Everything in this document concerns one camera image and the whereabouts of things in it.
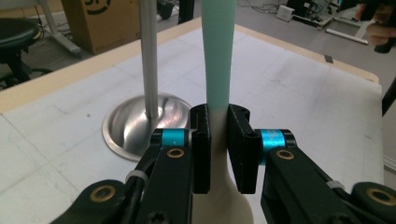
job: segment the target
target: brass screw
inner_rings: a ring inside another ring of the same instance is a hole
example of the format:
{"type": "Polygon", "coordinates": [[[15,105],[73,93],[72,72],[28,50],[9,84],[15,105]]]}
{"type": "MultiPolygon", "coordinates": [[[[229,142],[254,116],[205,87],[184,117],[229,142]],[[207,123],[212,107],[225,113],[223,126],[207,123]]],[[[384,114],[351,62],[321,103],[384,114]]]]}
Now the brass screw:
{"type": "Polygon", "coordinates": [[[367,195],[378,203],[387,206],[395,206],[396,198],[382,189],[367,189],[367,195]]]}
{"type": "Polygon", "coordinates": [[[276,155],[280,158],[282,158],[283,160],[293,160],[294,159],[294,154],[291,153],[290,151],[287,150],[278,150],[276,152],[276,155]]]}
{"type": "Polygon", "coordinates": [[[103,185],[96,188],[90,195],[91,201],[94,203],[104,203],[110,200],[116,194],[116,188],[111,185],[103,185]]]}
{"type": "Polygon", "coordinates": [[[184,156],[184,151],[180,148],[172,148],[166,153],[166,155],[168,155],[170,158],[178,159],[184,156]]]}

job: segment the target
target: printed logo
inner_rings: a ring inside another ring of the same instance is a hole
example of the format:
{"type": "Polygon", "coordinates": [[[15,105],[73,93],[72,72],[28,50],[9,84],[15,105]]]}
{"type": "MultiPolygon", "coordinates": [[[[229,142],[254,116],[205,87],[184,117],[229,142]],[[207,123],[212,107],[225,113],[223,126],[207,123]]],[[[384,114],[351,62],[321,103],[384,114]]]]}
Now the printed logo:
{"type": "Polygon", "coordinates": [[[99,15],[105,12],[110,7],[111,0],[87,0],[85,6],[87,6],[88,15],[99,15]]]}

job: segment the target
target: round metal base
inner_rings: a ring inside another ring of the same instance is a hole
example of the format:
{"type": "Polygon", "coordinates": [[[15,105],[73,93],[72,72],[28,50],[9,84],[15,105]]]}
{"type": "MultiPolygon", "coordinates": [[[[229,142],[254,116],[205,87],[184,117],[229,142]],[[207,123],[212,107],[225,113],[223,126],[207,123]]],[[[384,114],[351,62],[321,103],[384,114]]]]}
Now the round metal base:
{"type": "Polygon", "coordinates": [[[155,128],[187,128],[190,125],[190,105],[172,95],[158,96],[158,118],[146,116],[145,97],[123,102],[107,114],[103,136],[118,155],[139,161],[149,147],[155,128]]]}

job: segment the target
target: beige base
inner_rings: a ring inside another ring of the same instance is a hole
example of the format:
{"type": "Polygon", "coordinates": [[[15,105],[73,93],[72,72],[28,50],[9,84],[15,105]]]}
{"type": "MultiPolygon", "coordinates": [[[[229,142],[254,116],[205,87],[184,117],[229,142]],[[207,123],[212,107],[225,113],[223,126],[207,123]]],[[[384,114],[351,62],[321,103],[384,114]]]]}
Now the beige base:
{"type": "Polygon", "coordinates": [[[238,192],[227,168],[227,109],[209,112],[212,132],[211,183],[208,194],[193,196],[192,223],[253,223],[250,204],[238,192]]]}

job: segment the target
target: white tabletop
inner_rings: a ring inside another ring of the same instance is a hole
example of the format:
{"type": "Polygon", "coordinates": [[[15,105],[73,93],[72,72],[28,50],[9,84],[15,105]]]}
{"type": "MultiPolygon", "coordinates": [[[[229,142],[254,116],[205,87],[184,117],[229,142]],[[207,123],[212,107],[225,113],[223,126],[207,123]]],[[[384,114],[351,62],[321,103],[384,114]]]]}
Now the white tabletop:
{"type": "MultiPolygon", "coordinates": [[[[253,128],[290,129],[299,147],[347,191],[356,182],[383,183],[381,87],[367,80],[372,78],[356,76],[359,69],[345,71],[337,63],[319,62],[310,53],[301,55],[264,40],[244,28],[235,32],[231,103],[250,110],[253,128]]],[[[92,62],[87,64],[103,66],[92,62]]],[[[160,92],[191,105],[205,103],[200,28],[161,43],[158,62],[160,92]]],[[[79,66],[60,73],[73,79],[79,66]]],[[[114,106],[143,93],[142,74],[136,54],[22,104],[8,102],[0,108],[0,223],[48,223],[90,184],[124,180],[136,163],[108,149],[102,123],[114,106]]],[[[11,92],[0,92],[2,101],[11,92]]],[[[265,223],[260,208],[263,175],[261,167],[257,193],[247,196],[255,223],[265,223]]]]}

